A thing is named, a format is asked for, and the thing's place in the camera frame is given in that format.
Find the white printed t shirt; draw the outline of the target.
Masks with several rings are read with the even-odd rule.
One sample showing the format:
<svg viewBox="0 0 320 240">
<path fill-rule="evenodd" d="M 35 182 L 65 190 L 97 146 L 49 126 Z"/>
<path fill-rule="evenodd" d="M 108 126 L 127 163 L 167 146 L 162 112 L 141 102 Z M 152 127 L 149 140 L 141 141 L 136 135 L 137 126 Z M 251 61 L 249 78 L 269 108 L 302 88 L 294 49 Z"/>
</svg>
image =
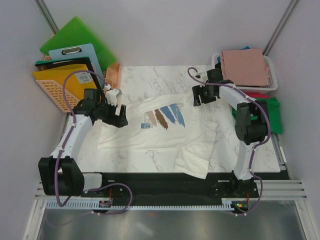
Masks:
<svg viewBox="0 0 320 240">
<path fill-rule="evenodd" d="M 97 149 L 176 151 L 174 169 L 205 179 L 217 166 L 233 168 L 238 147 L 228 104 L 194 106 L 193 95 L 151 97 L 127 107 L 128 125 L 103 125 Z"/>
</svg>

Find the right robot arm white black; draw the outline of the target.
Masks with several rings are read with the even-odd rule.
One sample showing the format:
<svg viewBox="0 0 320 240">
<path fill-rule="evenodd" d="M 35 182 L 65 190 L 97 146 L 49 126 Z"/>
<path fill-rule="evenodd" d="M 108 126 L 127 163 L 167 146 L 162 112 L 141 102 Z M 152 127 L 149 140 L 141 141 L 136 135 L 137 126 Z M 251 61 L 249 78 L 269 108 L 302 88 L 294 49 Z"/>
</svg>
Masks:
<svg viewBox="0 0 320 240">
<path fill-rule="evenodd" d="M 257 148 L 267 143 L 271 137 L 268 105 L 258 101 L 239 88 L 231 80 L 213 78 L 214 69 L 207 72 L 207 81 L 200 80 L 201 74 L 194 67 L 187 69 L 191 79 L 199 83 L 192 88 L 195 107 L 222 99 L 236 109 L 235 133 L 240 141 L 239 154 L 233 175 L 237 178 L 229 184 L 229 191 L 235 197 L 247 191 L 244 181 L 257 178 L 254 174 L 253 160 Z"/>
</svg>

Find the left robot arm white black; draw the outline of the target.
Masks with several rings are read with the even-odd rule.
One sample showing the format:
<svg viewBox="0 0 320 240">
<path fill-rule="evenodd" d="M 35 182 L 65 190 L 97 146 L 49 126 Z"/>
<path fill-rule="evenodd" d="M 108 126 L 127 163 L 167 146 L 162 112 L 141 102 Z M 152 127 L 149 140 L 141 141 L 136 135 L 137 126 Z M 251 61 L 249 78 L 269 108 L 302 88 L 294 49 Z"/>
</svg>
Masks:
<svg viewBox="0 0 320 240">
<path fill-rule="evenodd" d="M 121 94 L 118 88 L 107 92 L 95 88 L 84 90 L 84 98 L 72 109 L 72 120 L 58 146 L 49 157 L 42 157 L 38 162 L 43 191 L 47 196 L 80 196 L 85 188 L 92 188 L 99 197 L 109 193 L 109 183 L 99 174 L 86 177 L 78 167 L 76 157 L 96 121 L 117 128 L 128 125 L 126 106 L 121 105 L 116 113 Z"/>
</svg>

